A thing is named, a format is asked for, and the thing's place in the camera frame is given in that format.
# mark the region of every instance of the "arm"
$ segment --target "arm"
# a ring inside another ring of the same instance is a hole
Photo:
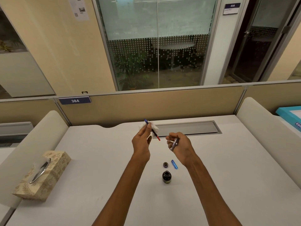
[[[219,193],[206,167],[195,153],[189,138],[180,132],[170,133],[166,137],[169,148],[175,138],[180,140],[173,152],[190,174],[209,226],[242,226]]]
[[[133,138],[134,153],[115,190],[92,226],[122,226],[144,167],[150,159],[151,125],[144,126]]]

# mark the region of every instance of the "hand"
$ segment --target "hand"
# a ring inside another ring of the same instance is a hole
[[[169,149],[172,147],[172,141],[175,141],[176,138],[179,138],[179,143],[173,149],[173,153],[175,153],[178,160],[187,167],[191,163],[191,160],[196,157],[196,153],[191,145],[190,139],[181,132],[171,132],[169,136],[166,137]]]
[[[145,125],[132,139],[134,147],[133,157],[137,157],[139,160],[148,162],[150,159],[150,151],[148,149],[151,143],[151,124]]]

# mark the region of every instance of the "teal box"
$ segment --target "teal box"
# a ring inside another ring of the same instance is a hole
[[[301,118],[291,112],[296,110],[301,110],[301,106],[281,107],[276,113],[301,132]]]

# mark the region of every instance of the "forearm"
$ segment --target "forearm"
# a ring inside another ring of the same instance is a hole
[[[146,161],[132,156],[114,192],[92,226],[124,225],[145,165]]]
[[[241,223],[225,203],[207,169],[197,155],[191,160],[187,169],[197,190],[209,226],[241,226]]]

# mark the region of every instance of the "floral tissue box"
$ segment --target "floral tissue box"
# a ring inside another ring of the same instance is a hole
[[[14,189],[13,195],[23,199],[46,201],[70,161],[71,158],[66,152],[45,152],[41,161],[34,163]]]

